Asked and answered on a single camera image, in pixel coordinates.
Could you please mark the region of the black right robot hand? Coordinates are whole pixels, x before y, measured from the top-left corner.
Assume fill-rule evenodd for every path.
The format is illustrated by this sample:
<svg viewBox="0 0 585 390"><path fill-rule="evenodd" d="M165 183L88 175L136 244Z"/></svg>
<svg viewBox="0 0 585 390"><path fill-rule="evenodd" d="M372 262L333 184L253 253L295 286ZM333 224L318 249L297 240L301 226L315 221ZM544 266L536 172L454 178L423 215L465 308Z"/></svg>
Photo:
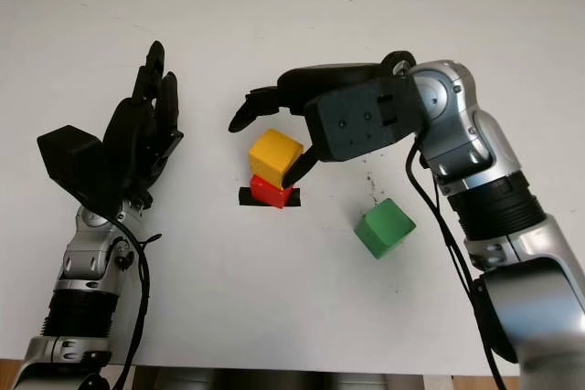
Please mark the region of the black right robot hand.
<svg viewBox="0 0 585 390"><path fill-rule="evenodd" d="M345 162L395 141L395 80L374 63L291 69L276 85L248 92L229 131L240 132L281 109L304 117L311 145L283 172L280 185L289 187L319 162Z"/></svg>

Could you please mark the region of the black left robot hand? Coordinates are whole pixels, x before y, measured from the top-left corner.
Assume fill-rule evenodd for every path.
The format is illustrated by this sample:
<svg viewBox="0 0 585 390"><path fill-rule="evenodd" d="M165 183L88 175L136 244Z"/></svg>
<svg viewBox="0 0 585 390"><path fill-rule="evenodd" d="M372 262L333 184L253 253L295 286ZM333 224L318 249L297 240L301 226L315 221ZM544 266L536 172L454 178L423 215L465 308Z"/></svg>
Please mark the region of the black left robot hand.
<svg viewBox="0 0 585 390"><path fill-rule="evenodd" d="M148 209L149 188L159 178L184 134L178 130L177 78L164 72L165 49L156 40L138 69L133 93L116 107L102 143L122 197Z"/></svg>

